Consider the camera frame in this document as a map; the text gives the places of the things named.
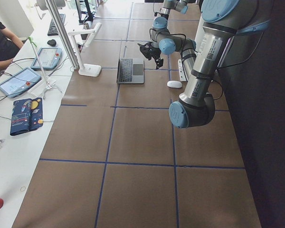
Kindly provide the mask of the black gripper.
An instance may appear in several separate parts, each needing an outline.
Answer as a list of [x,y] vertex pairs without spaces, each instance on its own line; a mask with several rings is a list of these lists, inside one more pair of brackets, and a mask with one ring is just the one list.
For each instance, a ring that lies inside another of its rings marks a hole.
[[163,59],[161,58],[161,51],[159,48],[152,46],[152,42],[147,42],[145,44],[137,44],[139,46],[140,52],[146,59],[155,59],[156,70],[163,66]]

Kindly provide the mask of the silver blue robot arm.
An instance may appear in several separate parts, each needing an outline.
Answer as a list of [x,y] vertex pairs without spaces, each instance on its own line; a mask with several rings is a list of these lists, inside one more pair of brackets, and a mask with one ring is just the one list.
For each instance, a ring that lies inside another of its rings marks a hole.
[[178,128],[208,124],[215,113],[215,103],[208,87],[227,51],[228,41],[236,35],[263,31],[268,27],[273,7],[271,0],[204,0],[196,39],[178,37],[169,32],[171,10],[187,12],[186,0],[166,0],[156,13],[150,29],[150,42],[140,45],[140,52],[163,65],[161,54],[179,52],[188,78],[185,91],[171,103],[169,117]]
[[159,11],[154,11],[154,16],[160,15],[166,19],[169,18],[170,11],[174,10],[180,14],[186,14],[188,10],[188,4],[199,3],[198,0],[164,0],[163,5]]

